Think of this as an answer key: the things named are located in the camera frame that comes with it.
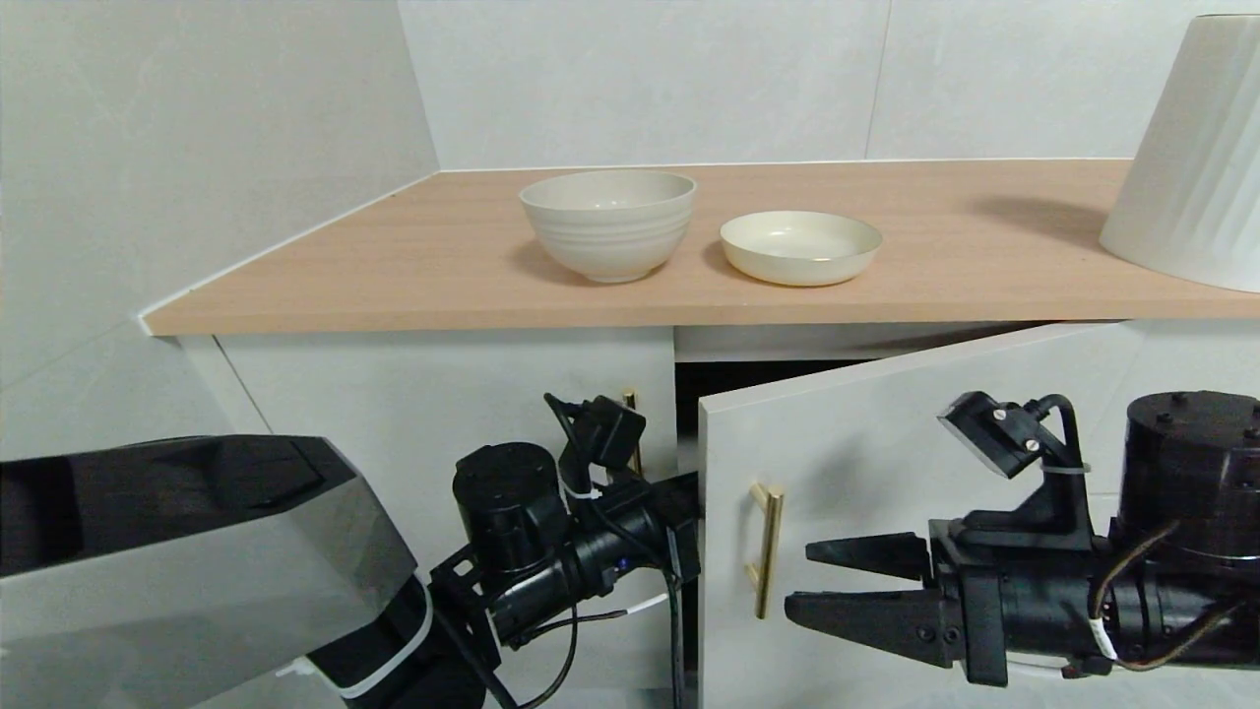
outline open cabinet door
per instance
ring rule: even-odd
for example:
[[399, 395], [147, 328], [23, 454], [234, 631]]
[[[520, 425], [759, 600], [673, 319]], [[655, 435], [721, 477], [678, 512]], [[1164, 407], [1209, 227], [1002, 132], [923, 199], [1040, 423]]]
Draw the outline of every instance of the open cabinet door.
[[[988, 472], [936, 422], [960, 394], [982, 390], [1019, 404], [1047, 394], [1071, 399], [1085, 461], [1095, 471], [1087, 485], [1099, 525], [1115, 510], [1129, 402], [1198, 389], [1260, 395], [1260, 322], [1055, 324], [702, 399], [703, 706], [1081, 709], [1173, 705], [1167, 704], [1173, 696], [1186, 700], [1176, 705], [1255, 706], [1260, 676], [1226, 670], [1118, 672], [1072, 683], [1012, 672], [1005, 690], [971, 686], [959, 667], [942, 670], [818, 633], [782, 611], [794, 591], [919, 588], [806, 562], [810, 542], [926, 536], [929, 519], [1011, 510], [1040, 485], [1038, 471], [1014, 481]], [[762, 513], [748, 492], [757, 482], [785, 494], [765, 620], [753, 616], [745, 574], [762, 543]]]

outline gold cabinet handle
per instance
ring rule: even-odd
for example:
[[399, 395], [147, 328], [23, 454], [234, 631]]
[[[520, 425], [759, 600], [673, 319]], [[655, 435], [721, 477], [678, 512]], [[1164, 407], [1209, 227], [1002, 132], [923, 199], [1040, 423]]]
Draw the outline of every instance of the gold cabinet handle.
[[[639, 397], [633, 389], [627, 389], [621, 393], [621, 403], [626, 406], [626, 409], [634, 411], [639, 407]], [[634, 447], [634, 456], [630, 458], [630, 470], [634, 471], [634, 475], [643, 477], [643, 451], [638, 446]]]
[[779, 553], [779, 524], [784, 514], [784, 491], [779, 486], [766, 487], [760, 482], [752, 484], [752, 500], [766, 515], [765, 525], [761, 528], [761, 560], [759, 564], [745, 564], [743, 570], [752, 581], [752, 588], [757, 592], [757, 599], [752, 608], [759, 620], [765, 620], [766, 610], [770, 606], [770, 582], [775, 576], [775, 557]]

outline white ceramic bowl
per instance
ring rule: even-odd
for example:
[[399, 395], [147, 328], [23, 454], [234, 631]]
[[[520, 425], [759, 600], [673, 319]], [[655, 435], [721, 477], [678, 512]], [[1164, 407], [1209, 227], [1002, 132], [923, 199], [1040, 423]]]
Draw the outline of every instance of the white ceramic bowl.
[[781, 285], [830, 285], [861, 273], [883, 237], [823, 212], [756, 212], [722, 224], [722, 248], [745, 273]]
[[625, 282], [669, 259], [692, 218], [696, 180], [653, 170], [598, 170], [520, 190], [543, 249], [600, 282]]

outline white cable tie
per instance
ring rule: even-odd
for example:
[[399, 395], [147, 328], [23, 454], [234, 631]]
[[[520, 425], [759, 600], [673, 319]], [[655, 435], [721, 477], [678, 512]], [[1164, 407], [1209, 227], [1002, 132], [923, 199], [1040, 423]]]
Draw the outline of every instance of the white cable tie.
[[1089, 463], [1081, 463], [1080, 467], [1071, 467], [1071, 468], [1047, 466], [1046, 463], [1042, 463], [1041, 470], [1047, 474], [1058, 474], [1061, 476], [1084, 476], [1085, 474], [1089, 474], [1091, 468]]
[[651, 608], [653, 606], [655, 606], [658, 603], [662, 603], [662, 602], [664, 602], [668, 598], [669, 598], [668, 593], [662, 593], [660, 596], [655, 596], [653, 598], [649, 598], [648, 601], [644, 601], [643, 603], [635, 603], [634, 606], [626, 608], [626, 616], [633, 616], [633, 615], [638, 613], [639, 611], [646, 611], [648, 608]]
[[370, 675], [368, 675], [367, 678], [355, 683], [352, 686], [336, 686], [336, 684], [334, 684], [333, 680], [328, 678], [328, 675], [321, 672], [320, 669], [315, 666], [314, 662], [302, 656], [294, 660], [289, 665], [285, 665], [280, 670], [276, 670], [276, 676], [282, 678], [289, 674], [296, 674], [304, 676], [318, 674], [320, 675], [320, 678], [324, 679], [325, 683], [328, 683], [328, 685], [333, 689], [333, 691], [341, 695], [341, 699], [358, 699], [364, 694], [375, 689], [375, 686], [381, 684], [382, 680], [388, 678], [391, 672], [398, 669], [398, 665], [402, 665], [403, 661], [407, 660], [407, 657], [411, 657], [411, 654], [420, 647], [420, 644], [425, 642], [425, 638], [428, 637], [430, 628], [433, 627], [433, 597], [428, 593], [428, 587], [425, 586], [425, 582], [420, 578], [418, 572], [416, 576], [416, 581], [420, 581], [420, 588], [423, 589], [425, 592], [425, 610], [427, 611], [425, 613], [425, 620], [420, 623], [420, 630], [416, 631], [416, 635], [410, 641], [407, 641], [407, 645], [402, 646], [402, 650], [396, 652], [393, 657], [391, 657], [384, 665], [377, 667], [375, 671], [373, 671]]
[[285, 675], [300, 675], [305, 678], [316, 672], [319, 672], [319, 667], [315, 666], [315, 662], [311, 662], [305, 655], [302, 655], [301, 657], [297, 657], [292, 662], [276, 670], [276, 676], [282, 678]]
[[568, 484], [564, 482], [564, 476], [559, 475], [559, 471], [556, 472], [556, 480], [559, 481], [559, 486], [564, 489], [564, 492], [573, 500], [598, 500], [602, 495], [595, 486], [591, 486], [590, 492], [573, 492], [573, 490], [568, 487]]
[[1111, 645], [1111, 636], [1106, 635], [1106, 627], [1102, 626], [1102, 618], [1090, 618], [1090, 632], [1094, 633], [1094, 642], [1099, 646], [1099, 652], [1102, 654], [1108, 660], [1119, 660], [1120, 656], [1115, 652], [1115, 646]]

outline lamp shade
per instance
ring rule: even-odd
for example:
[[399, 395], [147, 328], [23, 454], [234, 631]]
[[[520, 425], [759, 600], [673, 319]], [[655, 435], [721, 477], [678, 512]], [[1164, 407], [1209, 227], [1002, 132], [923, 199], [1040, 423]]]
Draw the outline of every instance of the lamp shade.
[[1260, 292], [1260, 15], [1191, 21], [1100, 243]]

